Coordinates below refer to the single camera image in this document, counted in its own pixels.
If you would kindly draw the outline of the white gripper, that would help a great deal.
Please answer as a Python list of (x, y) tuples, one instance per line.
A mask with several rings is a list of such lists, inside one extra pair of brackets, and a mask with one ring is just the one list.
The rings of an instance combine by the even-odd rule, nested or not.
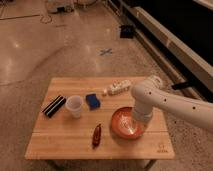
[(134, 128), (143, 128), (143, 132), (149, 128), (149, 122), (152, 119), (152, 114), (133, 114), (132, 124)]

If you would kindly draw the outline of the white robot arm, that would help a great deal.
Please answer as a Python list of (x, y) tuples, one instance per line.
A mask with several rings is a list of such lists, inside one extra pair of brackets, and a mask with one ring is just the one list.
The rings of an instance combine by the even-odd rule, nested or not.
[(213, 133), (213, 103), (167, 93), (162, 87), (163, 80), (152, 75), (131, 88), (135, 100), (132, 117), (136, 121), (148, 124), (157, 107)]

